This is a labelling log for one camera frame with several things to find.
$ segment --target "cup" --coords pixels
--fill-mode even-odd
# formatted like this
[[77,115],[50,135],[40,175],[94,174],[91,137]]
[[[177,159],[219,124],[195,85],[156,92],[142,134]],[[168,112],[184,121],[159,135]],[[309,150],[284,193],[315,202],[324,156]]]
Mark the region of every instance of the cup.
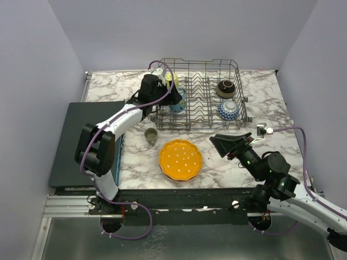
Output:
[[180,113],[185,110],[187,107],[186,95],[187,91],[185,88],[177,88],[178,93],[182,96],[182,99],[179,103],[175,105],[169,105],[169,109],[174,113]]
[[145,131],[145,138],[149,144],[154,145],[156,143],[156,141],[158,140],[157,130],[155,130],[154,128],[151,128],[151,127],[147,128]]
[[[171,81],[172,81],[171,73],[167,72],[165,74],[165,83],[168,89],[170,89]],[[175,84],[175,87],[178,88],[178,77],[176,73],[173,74],[173,82]]]

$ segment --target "white wall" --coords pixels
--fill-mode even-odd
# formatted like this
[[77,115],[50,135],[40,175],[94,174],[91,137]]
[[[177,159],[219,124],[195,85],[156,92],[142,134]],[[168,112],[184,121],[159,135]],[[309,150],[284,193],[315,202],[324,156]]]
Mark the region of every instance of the white wall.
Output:
[[346,10],[346,0],[319,0],[278,74],[289,114],[307,132],[309,174],[318,190],[345,209]]
[[317,0],[49,0],[87,70],[153,59],[234,59],[278,69]]
[[0,255],[30,259],[69,102],[85,74],[47,0],[0,2]]

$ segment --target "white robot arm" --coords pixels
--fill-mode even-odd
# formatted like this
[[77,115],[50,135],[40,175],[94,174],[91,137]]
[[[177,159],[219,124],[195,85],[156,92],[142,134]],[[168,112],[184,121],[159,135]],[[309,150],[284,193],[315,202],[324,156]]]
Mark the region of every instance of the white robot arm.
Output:
[[144,75],[140,90],[127,101],[121,111],[96,126],[86,124],[80,135],[75,161],[80,164],[81,172],[92,179],[97,194],[102,194],[108,200],[113,200],[118,192],[111,173],[115,141],[128,128],[147,117],[152,112],[154,103],[160,106],[175,105],[182,99],[175,86],[168,92],[164,69],[157,68],[150,72]]
[[347,211],[318,196],[288,172],[290,165],[279,152],[267,152],[259,157],[251,144],[263,140],[272,129],[258,127],[260,137],[252,134],[233,136],[217,134],[210,137],[221,157],[238,158],[256,181],[250,203],[260,211],[283,213],[327,236],[329,242],[347,251]]

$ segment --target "black mat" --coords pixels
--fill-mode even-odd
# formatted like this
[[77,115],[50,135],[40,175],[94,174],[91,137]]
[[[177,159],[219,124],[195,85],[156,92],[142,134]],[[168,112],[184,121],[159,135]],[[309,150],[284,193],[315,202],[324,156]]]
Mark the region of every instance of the black mat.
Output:
[[[80,173],[79,165],[74,161],[82,127],[87,123],[96,125],[105,121],[123,106],[123,101],[70,103],[49,179],[50,187],[92,187],[92,181]],[[115,179],[119,171],[120,148],[121,138],[115,144],[115,160],[111,169]]]

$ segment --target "orange plate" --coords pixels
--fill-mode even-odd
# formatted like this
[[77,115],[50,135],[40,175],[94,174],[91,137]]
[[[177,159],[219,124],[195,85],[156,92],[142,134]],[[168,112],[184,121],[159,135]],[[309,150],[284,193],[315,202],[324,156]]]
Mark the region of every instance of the orange plate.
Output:
[[167,142],[159,153],[163,173],[175,181],[188,181],[202,168],[202,155],[196,145],[182,139]]

